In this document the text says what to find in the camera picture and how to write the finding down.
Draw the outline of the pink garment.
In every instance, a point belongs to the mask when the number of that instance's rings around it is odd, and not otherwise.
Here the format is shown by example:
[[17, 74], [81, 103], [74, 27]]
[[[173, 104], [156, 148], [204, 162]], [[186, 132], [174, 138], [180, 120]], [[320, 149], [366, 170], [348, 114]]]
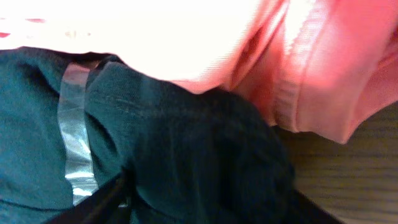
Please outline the pink garment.
[[346, 143], [397, 101], [396, 0], [2, 1], [1, 48], [117, 55], [149, 77], [254, 103]]

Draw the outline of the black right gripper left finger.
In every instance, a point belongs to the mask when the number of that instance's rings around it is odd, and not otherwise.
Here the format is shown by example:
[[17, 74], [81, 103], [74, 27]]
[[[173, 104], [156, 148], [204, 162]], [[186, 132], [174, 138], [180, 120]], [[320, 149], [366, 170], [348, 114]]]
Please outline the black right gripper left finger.
[[129, 172], [124, 170], [93, 195], [46, 224], [129, 224], [130, 186]]

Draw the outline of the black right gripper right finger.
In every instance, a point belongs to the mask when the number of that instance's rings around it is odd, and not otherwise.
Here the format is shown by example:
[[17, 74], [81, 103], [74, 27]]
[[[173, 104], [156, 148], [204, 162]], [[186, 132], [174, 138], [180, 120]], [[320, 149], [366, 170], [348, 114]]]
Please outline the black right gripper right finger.
[[303, 193], [294, 190], [285, 224], [345, 224], [345, 222], [320, 208]]

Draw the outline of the black garment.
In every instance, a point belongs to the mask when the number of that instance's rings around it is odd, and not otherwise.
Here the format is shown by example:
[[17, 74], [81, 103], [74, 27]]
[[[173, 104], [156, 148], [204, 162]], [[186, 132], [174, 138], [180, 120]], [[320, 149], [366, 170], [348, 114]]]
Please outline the black garment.
[[1, 222], [43, 223], [72, 205], [57, 107], [68, 66], [96, 60], [85, 121], [97, 183], [132, 176], [132, 223], [291, 223], [294, 170], [252, 104], [191, 94], [115, 55], [1, 52]]

